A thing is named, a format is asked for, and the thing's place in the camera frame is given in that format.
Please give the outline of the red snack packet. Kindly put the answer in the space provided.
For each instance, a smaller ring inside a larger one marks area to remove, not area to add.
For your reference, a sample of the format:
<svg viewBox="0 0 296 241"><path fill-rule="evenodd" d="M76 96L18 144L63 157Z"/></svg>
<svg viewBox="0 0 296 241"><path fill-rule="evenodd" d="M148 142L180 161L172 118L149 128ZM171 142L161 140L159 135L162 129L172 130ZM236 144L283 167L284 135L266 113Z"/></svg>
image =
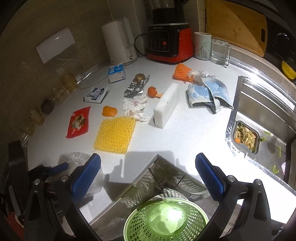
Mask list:
<svg viewBox="0 0 296 241"><path fill-rule="evenodd" d="M76 110L70 118L66 138L74 138L88 132L91 106Z"/></svg>

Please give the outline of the orange peel piece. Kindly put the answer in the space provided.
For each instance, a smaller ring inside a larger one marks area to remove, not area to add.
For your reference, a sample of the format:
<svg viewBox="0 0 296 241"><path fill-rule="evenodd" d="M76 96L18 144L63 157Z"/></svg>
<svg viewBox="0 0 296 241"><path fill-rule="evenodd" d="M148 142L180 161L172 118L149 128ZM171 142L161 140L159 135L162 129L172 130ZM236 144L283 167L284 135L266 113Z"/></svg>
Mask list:
<svg viewBox="0 0 296 241"><path fill-rule="evenodd" d="M118 110L110 106L104 106L102 110L102 115L105 117L115 117L117 113Z"/></svg>

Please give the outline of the white foam block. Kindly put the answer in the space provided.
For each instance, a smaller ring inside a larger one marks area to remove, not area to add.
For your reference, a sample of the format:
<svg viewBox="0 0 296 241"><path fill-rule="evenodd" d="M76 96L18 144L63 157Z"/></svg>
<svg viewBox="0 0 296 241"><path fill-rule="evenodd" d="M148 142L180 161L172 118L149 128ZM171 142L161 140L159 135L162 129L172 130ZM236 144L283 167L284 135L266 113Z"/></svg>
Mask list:
<svg viewBox="0 0 296 241"><path fill-rule="evenodd" d="M179 85L172 83L154 108L154 124L164 128L179 102Z"/></svg>

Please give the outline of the small blue white packet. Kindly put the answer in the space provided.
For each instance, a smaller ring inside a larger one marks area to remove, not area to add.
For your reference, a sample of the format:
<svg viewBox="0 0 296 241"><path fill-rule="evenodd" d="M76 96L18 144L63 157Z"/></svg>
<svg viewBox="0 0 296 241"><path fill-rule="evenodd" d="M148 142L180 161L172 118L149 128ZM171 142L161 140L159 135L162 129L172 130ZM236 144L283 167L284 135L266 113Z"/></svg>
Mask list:
<svg viewBox="0 0 296 241"><path fill-rule="evenodd" d="M84 102L91 102L91 103L102 103L106 93L107 93L108 87L104 88L98 88L98 87L92 87L90 92L83 97Z"/></svg>

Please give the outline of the white printed tissue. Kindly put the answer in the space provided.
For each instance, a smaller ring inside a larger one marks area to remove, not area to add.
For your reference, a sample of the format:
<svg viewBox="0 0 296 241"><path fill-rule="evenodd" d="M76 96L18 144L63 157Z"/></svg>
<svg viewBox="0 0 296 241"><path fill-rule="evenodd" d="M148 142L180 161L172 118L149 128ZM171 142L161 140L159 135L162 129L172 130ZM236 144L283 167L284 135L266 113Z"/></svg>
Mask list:
<svg viewBox="0 0 296 241"><path fill-rule="evenodd" d="M147 104L147 95L145 93L133 97L131 100L123 98L123 115L128 118L134 118L136 121L147 122L151 118L146 118L144 109Z"/></svg>

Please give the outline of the orange foam fruit net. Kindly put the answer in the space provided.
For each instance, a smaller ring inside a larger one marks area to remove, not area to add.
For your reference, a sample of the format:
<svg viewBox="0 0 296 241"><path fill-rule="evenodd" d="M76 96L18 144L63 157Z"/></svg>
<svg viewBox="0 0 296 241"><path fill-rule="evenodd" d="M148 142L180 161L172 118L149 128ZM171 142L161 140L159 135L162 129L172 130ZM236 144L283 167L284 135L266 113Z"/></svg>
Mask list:
<svg viewBox="0 0 296 241"><path fill-rule="evenodd" d="M191 68L187 67L183 63L179 63L173 73L173 79L184 82L192 82L193 76L190 74L191 72Z"/></svg>

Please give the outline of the silver foil wrapper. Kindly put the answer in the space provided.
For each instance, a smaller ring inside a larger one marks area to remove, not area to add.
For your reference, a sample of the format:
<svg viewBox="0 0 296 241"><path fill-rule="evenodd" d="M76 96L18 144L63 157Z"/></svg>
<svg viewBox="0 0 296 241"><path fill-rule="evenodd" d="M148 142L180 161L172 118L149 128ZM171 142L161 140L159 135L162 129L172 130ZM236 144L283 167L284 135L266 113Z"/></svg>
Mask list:
<svg viewBox="0 0 296 241"><path fill-rule="evenodd" d="M146 83L149 81L149 79L150 79L150 75L145 76L145 79L142 80L141 82L136 82L135 79L133 79L129 87L124 92L123 96L125 98L133 98L137 95L143 94L144 87Z"/></svg>

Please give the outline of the blue white milk carton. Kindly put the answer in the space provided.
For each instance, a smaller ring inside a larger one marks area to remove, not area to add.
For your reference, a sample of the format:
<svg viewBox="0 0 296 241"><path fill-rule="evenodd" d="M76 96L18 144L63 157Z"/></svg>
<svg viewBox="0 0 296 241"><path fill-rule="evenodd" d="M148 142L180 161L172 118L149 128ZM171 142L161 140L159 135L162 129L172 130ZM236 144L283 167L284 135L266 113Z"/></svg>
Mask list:
<svg viewBox="0 0 296 241"><path fill-rule="evenodd" d="M125 80L125 69L122 63L111 65L108 70L108 78L110 83Z"/></svg>

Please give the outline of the green perforated trash basket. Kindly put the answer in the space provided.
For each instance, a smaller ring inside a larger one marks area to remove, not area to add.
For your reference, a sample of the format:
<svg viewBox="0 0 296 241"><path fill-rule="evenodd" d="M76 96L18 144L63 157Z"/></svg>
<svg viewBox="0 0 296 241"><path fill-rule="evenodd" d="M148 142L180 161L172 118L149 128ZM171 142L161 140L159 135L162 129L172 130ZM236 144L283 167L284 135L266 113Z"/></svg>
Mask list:
<svg viewBox="0 0 296 241"><path fill-rule="evenodd" d="M124 240L195 240L209 219L197 204L180 198L148 201L127 218Z"/></svg>

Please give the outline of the stainless steel sink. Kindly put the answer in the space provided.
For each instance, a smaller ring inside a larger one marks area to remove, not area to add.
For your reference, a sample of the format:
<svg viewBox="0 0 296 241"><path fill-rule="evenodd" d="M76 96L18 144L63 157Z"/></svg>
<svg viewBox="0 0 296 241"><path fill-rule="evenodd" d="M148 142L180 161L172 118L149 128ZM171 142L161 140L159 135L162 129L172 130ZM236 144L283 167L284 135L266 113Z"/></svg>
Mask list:
<svg viewBox="0 0 296 241"><path fill-rule="evenodd" d="M284 98L263 80L239 76L226 141L234 154L295 193L295 105ZM238 126L256 135L252 149L236 138Z"/></svg>

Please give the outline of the blue white dish towel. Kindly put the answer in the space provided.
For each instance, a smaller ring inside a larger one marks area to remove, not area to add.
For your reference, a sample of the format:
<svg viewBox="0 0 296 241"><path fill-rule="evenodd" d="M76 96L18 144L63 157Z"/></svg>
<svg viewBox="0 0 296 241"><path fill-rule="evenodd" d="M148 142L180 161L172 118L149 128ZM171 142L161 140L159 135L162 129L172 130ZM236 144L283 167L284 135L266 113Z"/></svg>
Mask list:
<svg viewBox="0 0 296 241"><path fill-rule="evenodd" d="M215 78L202 78L202 84L189 84L187 96L191 108L204 104L213 113L218 113L223 107L234 109L227 87Z"/></svg>

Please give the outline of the clear glass mug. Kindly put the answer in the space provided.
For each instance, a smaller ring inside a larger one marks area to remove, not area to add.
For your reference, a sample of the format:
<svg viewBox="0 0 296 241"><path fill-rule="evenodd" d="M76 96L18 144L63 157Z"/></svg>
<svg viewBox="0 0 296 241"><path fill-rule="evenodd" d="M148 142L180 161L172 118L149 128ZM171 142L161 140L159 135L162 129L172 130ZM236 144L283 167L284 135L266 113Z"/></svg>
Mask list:
<svg viewBox="0 0 296 241"><path fill-rule="evenodd" d="M225 40L212 38L210 61L228 67L230 61L231 46Z"/></svg>

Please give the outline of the yellow bowl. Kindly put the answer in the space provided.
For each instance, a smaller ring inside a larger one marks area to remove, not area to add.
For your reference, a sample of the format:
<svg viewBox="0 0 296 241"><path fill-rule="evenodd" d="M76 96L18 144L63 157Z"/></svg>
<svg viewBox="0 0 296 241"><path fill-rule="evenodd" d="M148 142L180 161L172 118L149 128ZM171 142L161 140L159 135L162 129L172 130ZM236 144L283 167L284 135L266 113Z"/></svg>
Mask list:
<svg viewBox="0 0 296 241"><path fill-rule="evenodd" d="M296 78L296 72L285 61L281 61L281 68L282 68L284 75L289 80L294 80Z"/></svg>

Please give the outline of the red black blender base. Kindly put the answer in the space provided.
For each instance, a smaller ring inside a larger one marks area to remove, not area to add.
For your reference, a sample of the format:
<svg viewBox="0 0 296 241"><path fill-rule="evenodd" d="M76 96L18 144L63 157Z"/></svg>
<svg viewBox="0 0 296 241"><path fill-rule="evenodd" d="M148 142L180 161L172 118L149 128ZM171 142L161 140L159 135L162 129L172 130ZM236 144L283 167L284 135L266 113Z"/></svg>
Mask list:
<svg viewBox="0 0 296 241"><path fill-rule="evenodd" d="M194 55L192 31L185 21L184 10L156 8L148 27L147 59L179 64Z"/></svg>

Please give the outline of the white electric kettle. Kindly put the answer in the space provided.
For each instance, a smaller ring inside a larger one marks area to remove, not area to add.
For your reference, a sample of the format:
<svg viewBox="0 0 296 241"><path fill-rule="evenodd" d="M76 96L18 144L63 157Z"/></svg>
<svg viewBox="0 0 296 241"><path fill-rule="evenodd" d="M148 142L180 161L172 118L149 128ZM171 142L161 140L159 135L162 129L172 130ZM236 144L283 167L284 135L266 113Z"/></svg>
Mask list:
<svg viewBox="0 0 296 241"><path fill-rule="evenodd" d="M129 65L137 59L135 40L128 18L121 18L101 26L112 65Z"/></svg>

